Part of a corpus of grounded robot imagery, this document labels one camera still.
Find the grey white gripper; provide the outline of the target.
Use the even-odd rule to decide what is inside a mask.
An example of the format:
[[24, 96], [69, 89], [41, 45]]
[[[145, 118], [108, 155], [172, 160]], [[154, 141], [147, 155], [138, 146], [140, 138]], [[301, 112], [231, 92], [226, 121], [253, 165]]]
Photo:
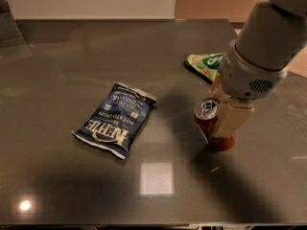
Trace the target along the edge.
[[252, 100], [267, 98], [287, 77], [286, 68], [267, 70], [248, 62], [239, 55], [234, 40], [225, 51], [218, 72], [209, 93], [211, 98], [222, 100], [212, 133], [214, 139], [234, 134], [253, 115]]

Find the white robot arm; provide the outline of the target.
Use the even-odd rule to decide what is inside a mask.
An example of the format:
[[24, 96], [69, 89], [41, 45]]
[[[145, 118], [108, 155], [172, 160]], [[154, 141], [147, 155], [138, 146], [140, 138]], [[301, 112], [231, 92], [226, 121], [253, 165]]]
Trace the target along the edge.
[[228, 138], [253, 114], [252, 102], [270, 95], [287, 76], [287, 66], [307, 43], [307, 0], [255, 4], [231, 41], [213, 81], [218, 121], [211, 137]]

